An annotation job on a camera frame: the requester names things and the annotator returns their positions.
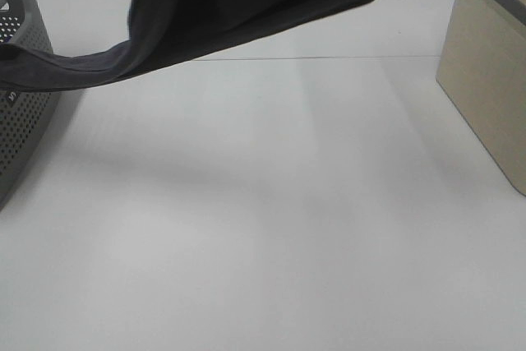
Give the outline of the dark navy towel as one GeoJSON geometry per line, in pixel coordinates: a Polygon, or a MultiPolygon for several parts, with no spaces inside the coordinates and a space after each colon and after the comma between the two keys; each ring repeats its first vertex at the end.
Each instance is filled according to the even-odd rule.
{"type": "Polygon", "coordinates": [[[131,0],[129,38],[65,57],[1,47],[1,85],[22,92],[81,90],[125,81],[375,0],[131,0]]]}

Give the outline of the beige storage box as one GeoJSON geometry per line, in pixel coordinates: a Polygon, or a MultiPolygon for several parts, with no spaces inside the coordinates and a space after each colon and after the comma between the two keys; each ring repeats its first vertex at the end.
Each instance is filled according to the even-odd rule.
{"type": "Polygon", "coordinates": [[[454,0],[436,80],[525,192],[525,0],[454,0]]]}

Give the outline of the grey perforated plastic basket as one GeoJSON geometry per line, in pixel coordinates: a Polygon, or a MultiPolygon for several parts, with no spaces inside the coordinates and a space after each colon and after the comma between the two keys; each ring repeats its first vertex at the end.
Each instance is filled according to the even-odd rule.
{"type": "MultiPolygon", "coordinates": [[[[1,45],[52,53],[37,0],[1,0],[1,45]]],[[[55,112],[60,94],[1,88],[1,205],[8,200],[55,112]]]]}

